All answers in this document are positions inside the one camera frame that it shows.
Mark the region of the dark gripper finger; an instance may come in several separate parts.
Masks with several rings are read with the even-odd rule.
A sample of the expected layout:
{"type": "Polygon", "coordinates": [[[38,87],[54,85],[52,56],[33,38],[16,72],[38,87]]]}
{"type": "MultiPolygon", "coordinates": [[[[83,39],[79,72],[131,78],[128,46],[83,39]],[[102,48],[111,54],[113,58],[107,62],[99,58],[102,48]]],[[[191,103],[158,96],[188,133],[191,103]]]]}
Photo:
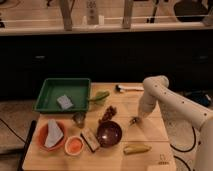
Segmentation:
{"type": "Polygon", "coordinates": [[[141,122],[141,118],[138,117],[138,116],[134,116],[130,119],[129,121],[129,125],[133,125],[133,124],[137,124],[137,123],[140,123],[141,122]]]}

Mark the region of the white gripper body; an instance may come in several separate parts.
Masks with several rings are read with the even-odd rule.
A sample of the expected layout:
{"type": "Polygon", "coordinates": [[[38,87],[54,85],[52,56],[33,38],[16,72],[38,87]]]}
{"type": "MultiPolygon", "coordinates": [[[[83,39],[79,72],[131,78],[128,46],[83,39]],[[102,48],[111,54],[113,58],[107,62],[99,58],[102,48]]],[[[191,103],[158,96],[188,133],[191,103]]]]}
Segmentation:
{"type": "Polygon", "coordinates": [[[156,107],[156,99],[153,97],[142,96],[138,104],[138,116],[140,118],[148,117],[156,107]]]}

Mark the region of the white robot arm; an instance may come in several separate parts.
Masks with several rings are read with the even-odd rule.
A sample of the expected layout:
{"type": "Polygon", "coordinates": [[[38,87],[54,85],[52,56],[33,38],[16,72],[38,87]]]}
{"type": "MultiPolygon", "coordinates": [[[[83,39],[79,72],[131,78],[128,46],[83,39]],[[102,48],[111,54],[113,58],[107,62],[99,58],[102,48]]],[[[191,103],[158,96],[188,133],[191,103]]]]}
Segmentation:
{"type": "Polygon", "coordinates": [[[193,171],[213,171],[213,110],[171,91],[168,86],[169,80],[164,75],[145,78],[138,114],[132,122],[139,123],[147,117],[157,101],[174,108],[200,132],[193,171]]]}

